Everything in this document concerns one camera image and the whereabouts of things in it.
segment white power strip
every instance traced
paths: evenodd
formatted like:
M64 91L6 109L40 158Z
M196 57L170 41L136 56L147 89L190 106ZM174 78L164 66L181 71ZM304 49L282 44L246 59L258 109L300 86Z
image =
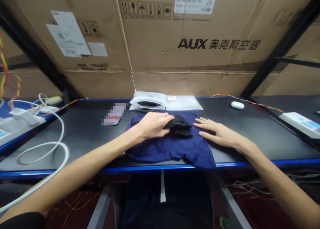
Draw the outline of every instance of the white power strip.
M0 146L45 122L44 118L32 115L24 109L14 108L9 113L13 117L0 118Z
M311 138L320 139L320 125L297 112L283 113L279 118Z

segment blue table edge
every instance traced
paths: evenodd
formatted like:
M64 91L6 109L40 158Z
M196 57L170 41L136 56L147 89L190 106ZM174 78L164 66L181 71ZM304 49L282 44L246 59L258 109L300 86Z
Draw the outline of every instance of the blue table edge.
M320 164L320 159L302 159L302 160L277 160L272 161L278 167L280 166L303 166L311 164ZM238 168L238 167L248 167L251 168L249 162L226 162L226 163L216 163L218 170L224 168ZM172 169L195 169L194 166L184 164L184 165L156 165L156 166L133 166L133 167L113 167L113 168L103 168L100 171L101 174L112 174L121 172L142 172L142 171L156 171L156 170L172 170ZM55 170L41 170L41 171L15 171L15 172L0 172L0 180L18 180L18 179L41 179L52 173Z

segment table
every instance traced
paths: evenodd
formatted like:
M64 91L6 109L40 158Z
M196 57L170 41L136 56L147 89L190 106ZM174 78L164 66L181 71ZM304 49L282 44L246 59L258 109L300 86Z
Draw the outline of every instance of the table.
M230 106L233 98L199 98L204 108L198 111L199 116L214 120L230 127L255 142L263 153L278 166L294 164L320 164L320 152L294 136L291 132L270 119L255 106L246 103L243 110L236 110ZM129 100L99 100L79 101L69 111L62 115L65 123L65 137L63 142L69 147L69 162L79 158L87 152L103 145L125 131L129 121L137 112L125 111L117 126L101 126L101 120L108 113L108 109L115 102L129 102ZM57 149L43 160L21 166L16 163L17 156L24 150L45 142L57 141L61 132L61 125L55 120L17 151L0 162L0 178L36 178L52 173L58 168L64 158L63 150ZM248 166L245 157L231 148L223 148L209 143L217 167ZM48 152L52 147L43 147L27 153L23 161L31 161ZM122 155L108 164L101 173L125 171L145 171L160 169L194 168L180 161L165 161L159 163L141 163Z
M273 96L252 96L252 99L260 104L275 107L284 112L297 112L306 118L320 124L320 95L273 95ZM270 109L277 116L281 112Z

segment navy blue shirt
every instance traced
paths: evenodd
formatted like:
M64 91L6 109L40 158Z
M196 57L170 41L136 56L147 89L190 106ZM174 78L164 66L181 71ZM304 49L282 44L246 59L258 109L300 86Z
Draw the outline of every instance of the navy blue shirt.
M145 140L141 144L133 146L126 151L129 158L141 162L162 162L169 160L187 159L195 167L212 169L216 167L213 154L204 138L199 135L199 128L195 127L196 111L157 111L167 112L169 115L183 117L192 127L190 129L193 137L174 139L169 136ZM144 114L138 113L131 120L126 130L135 126Z

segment folded clothing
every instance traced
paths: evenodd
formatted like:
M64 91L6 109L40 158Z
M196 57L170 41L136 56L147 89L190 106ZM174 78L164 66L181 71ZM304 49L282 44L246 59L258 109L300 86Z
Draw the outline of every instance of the folded clothing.
M187 159L192 165L200 168L215 168L216 164L211 149L204 138L199 135L199 128L193 123L197 117L196 111L162 111L169 115L181 116L191 125L190 138L172 138L168 135L162 138L152 138L133 146L126 151L126 155L136 161L142 162L161 162L169 160ZM126 130L135 126L144 117L144 114L138 113L129 123Z
M192 137L191 127L182 116L175 116L174 120L169 121L164 129L170 129L168 136L172 138L190 138Z

